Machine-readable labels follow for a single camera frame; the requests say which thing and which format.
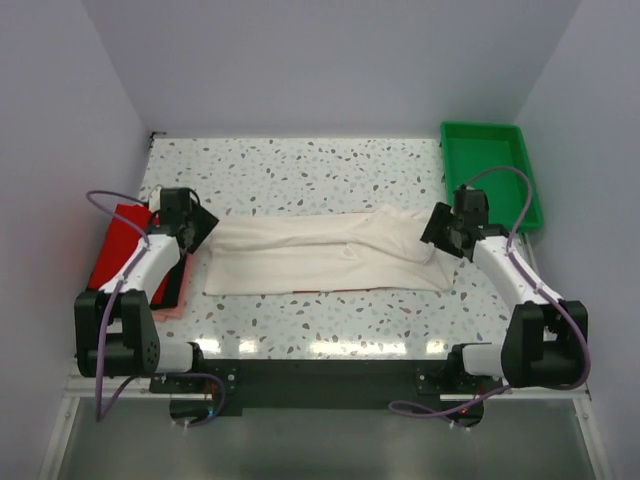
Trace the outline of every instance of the red fabric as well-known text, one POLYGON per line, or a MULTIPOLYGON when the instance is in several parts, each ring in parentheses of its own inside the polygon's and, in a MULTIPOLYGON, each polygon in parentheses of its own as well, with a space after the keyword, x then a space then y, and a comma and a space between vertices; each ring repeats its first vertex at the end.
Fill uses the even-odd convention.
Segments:
MULTIPOLYGON (((147 222, 151 217, 151 211, 142 205, 118 205, 116 213, 132 221, 142 229, 146 228, 147 222)), ((98 255, 98 260, 89 279, 89 288, 98 290, 111 280, 135 251, 139 239, 140 235, 133 228, 115 218, 111 220, 100 255, 98 255)), ((162 302, 167 282, 168 274, 160 282, 151 304, 162 302)))

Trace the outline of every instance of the gray floor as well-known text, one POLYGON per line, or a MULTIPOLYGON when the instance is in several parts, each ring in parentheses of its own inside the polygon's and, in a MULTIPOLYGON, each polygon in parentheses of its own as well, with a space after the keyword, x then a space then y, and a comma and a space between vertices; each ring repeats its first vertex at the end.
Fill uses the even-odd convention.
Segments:
POLYGON ((164 400, 80 405, 61 479, 590 479, 571 401, 494 401, 471 434, 385 411, 252 410, 186 434, 164 400))

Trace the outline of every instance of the terrazzo table surface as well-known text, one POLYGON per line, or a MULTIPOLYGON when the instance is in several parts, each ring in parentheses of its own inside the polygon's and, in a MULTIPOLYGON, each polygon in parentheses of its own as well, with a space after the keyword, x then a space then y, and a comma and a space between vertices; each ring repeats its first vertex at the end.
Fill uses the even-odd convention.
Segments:
MULTIPOLYGON (((445 201, 437 140, 156 138, 140 197, 195 189, 219 218, 432 208, 445 201)), ((208 241, 195 254, 184 317, 158 334, 206 357, 444 358, 457 343, 501 342, 510 317, 489 279, 461 260, 449 292, 373 290, 204 295, 208 241)))

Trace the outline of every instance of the gray wall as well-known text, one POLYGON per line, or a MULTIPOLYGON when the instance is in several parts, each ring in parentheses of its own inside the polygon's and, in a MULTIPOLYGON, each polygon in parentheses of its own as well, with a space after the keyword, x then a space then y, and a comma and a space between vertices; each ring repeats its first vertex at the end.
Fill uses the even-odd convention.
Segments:
POLYGON ((435 135, 513 121, 579 0, 84 0, 145 124, 435 135))
POLYGON ((640 3, 583 0, 517 122, 546 228, 542 273, 590 312, 590 387, 619 478, 640 470, 640 3))
POLYGON ((49 441, 73 300, 107 224, 84 192, 135 191, 146 130, 79 1, 0 10, 0 477, 26 479, 49 441))

